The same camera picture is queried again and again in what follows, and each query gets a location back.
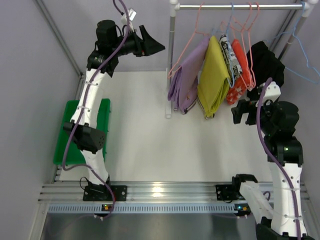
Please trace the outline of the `pink wire hanger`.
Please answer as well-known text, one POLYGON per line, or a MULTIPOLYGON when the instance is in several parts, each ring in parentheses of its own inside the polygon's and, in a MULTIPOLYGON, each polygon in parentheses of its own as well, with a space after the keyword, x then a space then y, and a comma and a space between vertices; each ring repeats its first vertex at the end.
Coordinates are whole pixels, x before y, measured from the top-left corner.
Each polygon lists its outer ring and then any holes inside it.
POLYGON ((178 65, 179 65, 179 63, 181 62, 181 60, 182 60, 182 58, 183 58, 186 50, 188 49, 188 47, 189 47, 189 45, 191 44, 191 42, 192 42, 193 38, 195 37, 195 35, 203 35, 203 36, 207 36, 207 35, 208 35, 207 33, 204 33, 204 32, 201 32, 201 31, 198 30, 198 28, 199 28, 200 12, 201 12, 201 10, 200 10, 200 9, 197 9, 197 14, 196 14, 196 19, 195 19, 195 24, 194 24, 193 32, 192 32, 190 38, 188 39, 188 42, 186 42, 183 50, 181 51, 179 57, 178 57, 177 60, 176 60, 176 62, 175 62, 175 63, 172 62, 172 75, 171 75, 171 77, 173 77, 173 75, 175 74, 175 72, 176 72, 178 69, 180 69, 180 66, 178 66, 178 65))

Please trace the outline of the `purple trousers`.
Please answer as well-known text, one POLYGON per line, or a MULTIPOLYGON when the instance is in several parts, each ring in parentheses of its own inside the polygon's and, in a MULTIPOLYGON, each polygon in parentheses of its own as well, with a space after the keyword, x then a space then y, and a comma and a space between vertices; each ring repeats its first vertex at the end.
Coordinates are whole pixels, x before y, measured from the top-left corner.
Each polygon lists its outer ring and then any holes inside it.
POLYGON ((205 60, 210 38, 205 37, 180 64, 170 83, 167 100, 173 102, 175 111, 182 114, 195 105, 197 100, 198 73, 205 60))

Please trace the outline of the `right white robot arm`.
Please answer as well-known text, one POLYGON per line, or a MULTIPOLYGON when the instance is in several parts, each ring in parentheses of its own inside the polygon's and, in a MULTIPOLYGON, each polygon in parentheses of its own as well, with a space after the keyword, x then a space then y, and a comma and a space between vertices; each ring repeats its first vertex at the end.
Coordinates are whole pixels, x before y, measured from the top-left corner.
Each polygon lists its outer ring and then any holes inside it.
POLYGON ((258 137, 267 155, 272 177, 273 204, 259 189, 252 174, 237 174, 232 189, 242 196, 256 222, 258 240, 310 240, 301 207, 300 180, 303 148, 294 136, 299 109, 287 101, 267 100, 265 103, 240 100, 231 109, 234 124, 247 113, 247 125, 256 125, 258 137))

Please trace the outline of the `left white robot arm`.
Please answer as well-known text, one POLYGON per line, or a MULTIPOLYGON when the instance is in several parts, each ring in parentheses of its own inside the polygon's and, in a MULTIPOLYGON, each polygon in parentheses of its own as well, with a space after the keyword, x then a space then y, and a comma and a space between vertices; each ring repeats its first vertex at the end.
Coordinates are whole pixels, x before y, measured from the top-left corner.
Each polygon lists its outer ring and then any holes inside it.
POLYGON ((144 25, 139 26, 141 35, 129 26, 126 33, 118 35, 117 28, 113 20, 102 20, 97 24, 97 40, 87 59, 80 100, 71 119, 63 124, 69 138, 62 161, 67 160, 70 144, 75 143, 84 157, 82 166, 89 172, 87 186, 83 189, 83 200, 87 202, 116 201, 105 166, 103 148, 107 135, 97 128, 107 80, 113 77, 120 56, 148 57, 165 50, 165 46, 151 37, 144 25))

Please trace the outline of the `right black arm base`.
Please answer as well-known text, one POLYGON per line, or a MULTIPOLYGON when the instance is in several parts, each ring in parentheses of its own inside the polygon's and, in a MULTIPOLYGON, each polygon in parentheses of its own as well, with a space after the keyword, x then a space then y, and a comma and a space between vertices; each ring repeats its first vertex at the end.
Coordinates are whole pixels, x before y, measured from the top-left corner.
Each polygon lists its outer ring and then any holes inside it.
POLYGON ((232 184, 217 184, 215 190, 218 201, 232 203, 233 201, 238 200, 237 193, 232 184))

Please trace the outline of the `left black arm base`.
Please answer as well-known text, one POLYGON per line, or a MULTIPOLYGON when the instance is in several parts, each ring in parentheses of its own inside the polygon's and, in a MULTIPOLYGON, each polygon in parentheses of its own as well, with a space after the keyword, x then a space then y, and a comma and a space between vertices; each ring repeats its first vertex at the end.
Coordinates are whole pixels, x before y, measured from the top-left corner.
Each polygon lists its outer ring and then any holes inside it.
MULTIPOLYGON (((126 185, 111 185, 112 193, 115 201, 125 202, 127 200, 127 186, 126 185)), ((87 185, 84 188, 83 201, 85 202, 103 202, 113 201, 110 191, 105 185, 87 185)))

